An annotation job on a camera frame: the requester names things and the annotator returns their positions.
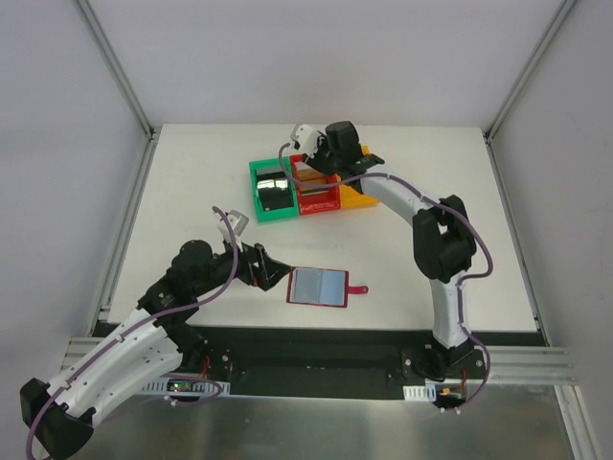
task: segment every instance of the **black object in green bin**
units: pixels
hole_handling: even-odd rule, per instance
[[[264,211],[291,208],[294,200],[281,168],[262,168],[256,171],[256,188]]]

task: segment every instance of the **gray floor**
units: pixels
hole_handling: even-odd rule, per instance
[[[76,460],[571,459],[551,387],[489,386],[461,415],[427,402],[151,402],[102,424]]]

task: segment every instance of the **white table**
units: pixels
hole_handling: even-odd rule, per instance
[[[234,281],[190,323],[216,326],[430,329],[430,287],[413,261],[411,228],[382,204],[259,224],[249,161],[272,158],[291,125],[165,125],[130,238],[110,322],[124,320],[170,265],[184,242],[220,251],[213,205],[251,218],[242,235],[289,265],[338,268],[368,295],[346,309],[289,305],[287,280],[262,292]],[[468,284],[468,320],[481,331],[534,331],[535,324],[511,233],[478,128],[358,126],[397,175],[437,196],[461,197],[493,255],[491,277]],[[472,270],[481,271],[478,253]]]

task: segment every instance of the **white wall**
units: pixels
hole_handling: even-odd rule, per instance
[[[93,0],[152,120],[489,127],[561,0]]]
[[[69,1],[0,2],[0,446],[88,310],[144,137]]]
[[[585,0],[495,139],[537,302],[613,458],[613,3]]]

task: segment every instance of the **gray panel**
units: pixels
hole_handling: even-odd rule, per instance
[[[488,387],[459,416],[429,402],[151,402],[102,424],[74,459],[570,459],[560,420],[551,387]]]
[[[488,128],[561,0],[94,0],[151,121]]]
[[[144,139],[69,1],[0,2],[0,446],[84,334]]]
[[[571,349],[604,458],[613,458],[613,3],[580,2],[494,156],[539,309]]]

